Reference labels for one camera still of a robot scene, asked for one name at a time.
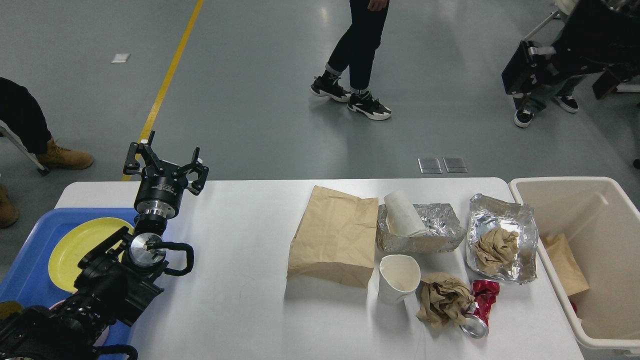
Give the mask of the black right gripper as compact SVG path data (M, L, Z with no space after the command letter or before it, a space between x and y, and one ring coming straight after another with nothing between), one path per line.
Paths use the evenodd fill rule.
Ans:
M522 39L502 71L507 95L521 97L556 84L560 72L576 75L605 68L592 91L602 100L640 73L637 0L556 0L566 22L552 46Z

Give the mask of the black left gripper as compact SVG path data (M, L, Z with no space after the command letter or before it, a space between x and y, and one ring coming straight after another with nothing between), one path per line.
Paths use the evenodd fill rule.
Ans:
M131 142L123 165L123 175L140 175L141 184L135 196L134 208L138 214L159 215L167 220L179 214L183 192L198 196L205 187L210 169L202 163L201 149L197 146L191 162L169 173L169 163L161 161L151 148L155 131L147 139ZM195 180L189 180L196 174Z

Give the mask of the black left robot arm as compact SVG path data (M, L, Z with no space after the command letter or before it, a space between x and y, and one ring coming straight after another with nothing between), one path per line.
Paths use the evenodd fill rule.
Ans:
M98 345L109 326L132 326L163 289L163 274L182 277L194 268L194 249L165 241L169 219L179 214L184 191L198 196L210 169L197 146L188 164L161 160L153 151L155 132L132 142L123 174L141 176L135 196L133 230L121 227L78 262L75 292L52 307L34 305L1 322L3 360L98 360L110 354L136 360L128 344Z

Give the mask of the bare hand of bystander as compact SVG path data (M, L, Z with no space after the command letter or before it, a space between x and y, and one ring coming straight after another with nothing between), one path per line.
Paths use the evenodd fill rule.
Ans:
M388 7L388 0L370 0L367 9L371 12L379 12Z

